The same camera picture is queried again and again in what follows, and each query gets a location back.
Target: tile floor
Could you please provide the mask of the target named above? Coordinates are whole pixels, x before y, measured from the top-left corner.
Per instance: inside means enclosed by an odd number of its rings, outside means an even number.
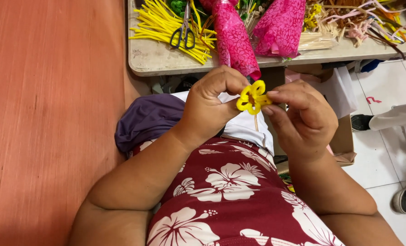
[[[376,115],[406,104],[406,60],[388,61],[353,74],[359,108],[353,114]],[[366,97],[381,103],[368,104]],[[343,169],[373,196],[378,210],[406,246],[406,215],[392,210],[391,199],[406,184],[406,127],[354,132],[355,164]]]

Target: beige table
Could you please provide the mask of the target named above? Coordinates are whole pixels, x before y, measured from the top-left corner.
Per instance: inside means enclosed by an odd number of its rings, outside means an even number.
[[[134,12],[134,1],[129,1],[129,27],[137,28],[138,13]],[[406,43],[398,48],[406,55]],[[282,62],[280,58],[258,56],[260,67],[276,67],[285,65],[315,64],[324,62],[360,60],[360,59],[389,59],[400,57],[391,47],[382,45],[369,38],[361,47],[353,47],[352,40],[343,38],[338,46],[331,49],[313,50],[303,53],[301,56],[289,62]],[[200,64],[179,50],[170,50],[170,46],[163,42],[150,39],[129,39],[129,65],[138,76],[157,76],[172,74],[187,74],[195,72],[207,72],[218,66],[218,56],[212,54],[205,65]]]

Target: woman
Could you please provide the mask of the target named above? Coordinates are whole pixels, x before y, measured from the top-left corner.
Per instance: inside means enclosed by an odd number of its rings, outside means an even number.
[[[336,163],[326,146],[338,121],[323,96],[302,81],[267,96],[263,107],[290,160],[297,196],[262,148],[213,137],[240,112],[249,85],[219,67],[189,91],[181,120],[102,177],[76,216],[70,245],[182,246],[402,245],[373,198]],[[153,208],[162,204],[159,210]]]

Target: black scissor handle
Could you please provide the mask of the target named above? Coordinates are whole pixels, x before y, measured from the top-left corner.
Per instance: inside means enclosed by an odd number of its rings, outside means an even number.
[[[175,36],[177,33],[179,33],[178,41],[177,41],[177,44],[176,44],[176,45],[173,45],[173,39],[174,39],[174,36]],[[177,28],[177,29],[173,32],[173,34],[171,35],[171,39],[170,39],[170,45],[171,45],[171,47],[173,47],[173,48],[175,48],[175,49],[178,49],[178,48],[179,48],[179,46],[180,46],[180,41],[182,40],[182,34],[183,34],[183,28],[182,28],[182,27]]]
[[[193,35],[193,46],[186,46],[188,44],[188,35],[191,33]],[[185,49],[192,49],[195,47],[195,35],[194,32],[190,29],[187,28],[185,32]]]

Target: pipe cleaner flower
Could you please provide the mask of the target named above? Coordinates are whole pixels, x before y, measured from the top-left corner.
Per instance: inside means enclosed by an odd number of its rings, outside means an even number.
[[[236,102],[236,107],[241,110],[247,110],[251,115],[256,115],[261,111],[261,106],[272,104],[265,92],[265,83],[262,80],[255,81],[253,85],[248,85],[241,92],[241,96]]]

